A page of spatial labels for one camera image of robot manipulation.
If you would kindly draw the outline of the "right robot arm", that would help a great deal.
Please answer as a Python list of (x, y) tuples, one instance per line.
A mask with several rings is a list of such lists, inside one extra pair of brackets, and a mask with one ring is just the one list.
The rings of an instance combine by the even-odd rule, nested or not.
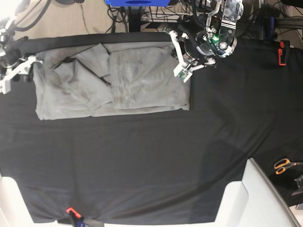
[(28, 40), (25, 36), (18, 40), (14, 40), (15, 32), (25, 32), (33, 28), (43, 17), (50, 6), (50, 1), (45, 2), (44, 7), (38, 14), (37, 18), (26, 27), (19, 27), (31, 12), (41, 3), (39, 0), (17, 23), (15, 23), (18, 14), (24, 12), (30, 5), (29, 0), (2, 0), (0, 2), (0, 80), (8, 76), (20, 62), (21, 52), (18, 47)]

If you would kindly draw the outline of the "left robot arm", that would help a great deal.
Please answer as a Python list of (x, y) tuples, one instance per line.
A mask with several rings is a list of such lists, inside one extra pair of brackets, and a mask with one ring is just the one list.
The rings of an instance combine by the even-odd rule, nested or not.
[(237, 45), (237, 22), (244, 5), (241, 0), (204, 0), (191, 2), (196, 29), (181, 20), (169, 35), (174, 45), (172, 57), (185, 70), (214, 67), (216, 61), (233, 54)]

